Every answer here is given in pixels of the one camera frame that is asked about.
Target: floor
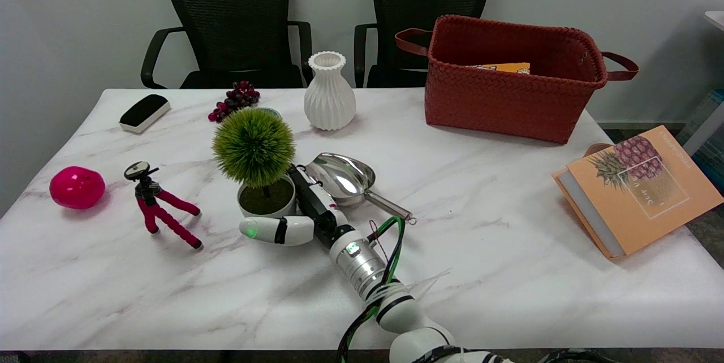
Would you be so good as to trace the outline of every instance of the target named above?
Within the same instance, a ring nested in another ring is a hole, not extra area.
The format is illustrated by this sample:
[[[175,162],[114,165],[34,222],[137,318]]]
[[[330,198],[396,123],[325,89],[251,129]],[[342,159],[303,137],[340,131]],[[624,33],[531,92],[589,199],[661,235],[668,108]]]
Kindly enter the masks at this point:
[[[614,142],[623,141],[641,131],[607,131]],[[724,268],[724,205],[688,224],[688,228]],[[494,351],[515,363],[538,363],[550,353],[547,349]],[[724,363],[724,349],[616,348],[599,350],[620,363]],[[34,353],[32,363],[219,363],[221,352],[44,352]],[[0,363],[16,360],[2,358]],[[350,353],[350,363],[385,363],[385,351]],[[235,352],[223,363],[336,363],[334,352]]]

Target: white wall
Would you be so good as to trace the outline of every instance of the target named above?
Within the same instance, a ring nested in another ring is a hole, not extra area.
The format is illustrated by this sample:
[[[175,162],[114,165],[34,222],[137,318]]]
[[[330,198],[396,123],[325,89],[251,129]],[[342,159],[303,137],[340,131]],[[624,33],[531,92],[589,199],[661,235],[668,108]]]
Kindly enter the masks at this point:
[[[635,59],[634,82],[610,85],[589,105],[599,121],[681,121],[709,88],[724,83],[724,33],[703,21],[724,0],[488,0],[485,18],[566,25],[602,49]],[[311,23],[315,51],[347,56],[354,25],[374,21],[372,0],[291,0],[290,19]],[[179,24],[170,0],[0,0],[0,214],[64,144],[104,88],[139,88],[153,32]],[[376,53],[368,42],[368,67]],[[292,51],[298,60],[297,43]],[[182,33],[171,34],[156,81],[180,85],[196,64]],[[23,152],[23,155],[7,155]]]

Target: pineapple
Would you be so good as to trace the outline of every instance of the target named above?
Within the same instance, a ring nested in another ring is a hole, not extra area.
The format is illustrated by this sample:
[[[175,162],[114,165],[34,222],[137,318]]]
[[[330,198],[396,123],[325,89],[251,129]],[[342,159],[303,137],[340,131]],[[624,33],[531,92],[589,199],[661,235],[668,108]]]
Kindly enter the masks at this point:
[[[654,157],[659,157],[659,160],[647,162]],[[589,162],[596,168],[596,176],[602,178],[605,185],[613,185],[614,188],[623,188],[623,183],[628,182],[630,177],[634,180],[652,180],[663,169],[659,152],[649,140],[641,136],[616,144],[613,152],[600,152]]]

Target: mini tripod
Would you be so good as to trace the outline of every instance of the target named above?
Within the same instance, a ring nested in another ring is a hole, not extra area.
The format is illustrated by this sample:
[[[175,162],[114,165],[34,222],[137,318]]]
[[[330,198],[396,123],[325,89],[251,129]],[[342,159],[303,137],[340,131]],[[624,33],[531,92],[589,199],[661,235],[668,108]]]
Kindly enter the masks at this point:
[[[149,175],[156,172],[158,168],[153,168],[152,170],[149,170],[149,168],[150,165],[148,162],[140,161],[128,167],[123,173],[123,176],[127,180],[139,181],[135,187],[135,196],[138,201],[138,208],[140,208],[140,211],[143,213],[145,228],[148,229],[150,234],[157,234],[158,226],[156,226],[156,217],[158,217],[158,219],[161,219],[161,222],[166,223],[175,234],[178,234],[179,237],[191,247],[202,250],[204,245],[201,244],[201,240],[197,239],[197,237],[186,230],[185,227],[181,226],[173,216],[158,206],[156,198],[167,202],[176,209],[187,211],[194,216],[201,214],[201,209],[161,189],[161,186],[158,185],[157,182],[153,182],[149,177]]]

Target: magenta ball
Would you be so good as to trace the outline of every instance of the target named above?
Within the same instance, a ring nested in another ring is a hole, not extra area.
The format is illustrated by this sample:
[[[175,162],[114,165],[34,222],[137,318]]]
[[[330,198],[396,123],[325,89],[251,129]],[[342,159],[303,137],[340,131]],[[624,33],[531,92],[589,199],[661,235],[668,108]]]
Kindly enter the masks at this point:
[[[83,167],[67,167],[50,181],[50,197],[70,209],[87,209],[106,191],[101,174]]]

